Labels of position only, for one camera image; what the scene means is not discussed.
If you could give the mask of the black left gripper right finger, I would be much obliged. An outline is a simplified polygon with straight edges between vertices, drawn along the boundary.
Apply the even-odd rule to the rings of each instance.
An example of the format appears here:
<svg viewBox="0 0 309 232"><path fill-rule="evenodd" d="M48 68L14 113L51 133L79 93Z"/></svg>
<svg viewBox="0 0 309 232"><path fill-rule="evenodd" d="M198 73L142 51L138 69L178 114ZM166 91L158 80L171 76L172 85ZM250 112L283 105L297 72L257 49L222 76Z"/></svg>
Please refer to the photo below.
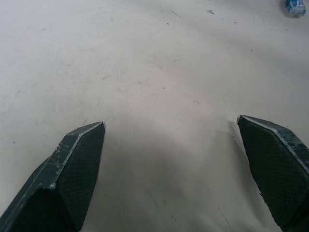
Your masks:
<svg viewBox="0 0 309 232"><path fill-rule="evenodd" d="M239 115L250 170L282 232L309 232L309 148L288 128Z"/></svg>

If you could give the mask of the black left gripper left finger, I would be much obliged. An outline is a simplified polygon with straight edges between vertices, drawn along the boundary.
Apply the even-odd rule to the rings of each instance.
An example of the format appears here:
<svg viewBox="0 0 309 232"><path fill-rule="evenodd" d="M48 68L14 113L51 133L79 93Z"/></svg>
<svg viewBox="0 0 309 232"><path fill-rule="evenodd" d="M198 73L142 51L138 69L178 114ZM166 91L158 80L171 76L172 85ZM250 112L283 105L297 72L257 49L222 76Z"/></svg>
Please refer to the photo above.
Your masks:
<svg viewBox="0 0 309 232"><path fill-rule="evenodd" d="M0 232L80 232L97 183L106 126L67 133L0 217Z"/></svg>

